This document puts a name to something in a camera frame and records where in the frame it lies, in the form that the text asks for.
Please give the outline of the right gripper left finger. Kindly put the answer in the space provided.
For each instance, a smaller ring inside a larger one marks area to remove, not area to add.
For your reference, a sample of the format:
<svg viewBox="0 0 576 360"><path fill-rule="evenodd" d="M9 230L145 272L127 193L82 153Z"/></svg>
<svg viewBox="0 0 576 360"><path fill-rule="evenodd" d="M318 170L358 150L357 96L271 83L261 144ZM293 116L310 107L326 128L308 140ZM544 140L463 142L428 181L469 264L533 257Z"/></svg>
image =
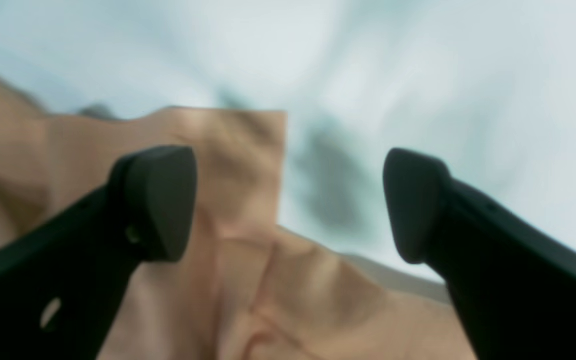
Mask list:
<svg viewBox="0 0 576 360"><path fill-rule="evenodd" d="M178 262L198 168L189 146L122 157L108 182L0 249L0 360L94 360L143 262Z"/></svg>

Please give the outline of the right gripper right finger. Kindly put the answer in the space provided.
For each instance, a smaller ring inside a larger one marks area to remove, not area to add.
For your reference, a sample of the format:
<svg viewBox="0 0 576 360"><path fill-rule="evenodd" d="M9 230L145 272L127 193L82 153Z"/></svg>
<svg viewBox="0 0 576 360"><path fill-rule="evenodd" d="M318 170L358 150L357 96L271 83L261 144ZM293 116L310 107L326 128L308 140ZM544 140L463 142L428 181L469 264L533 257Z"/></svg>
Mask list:
<svg viewBox="0 0 576 360"><path fill-rule="evenodd" d="M395 246L446 289L480 360L576 360L576 251L440 159L394 148L382 181Z"/></svg>

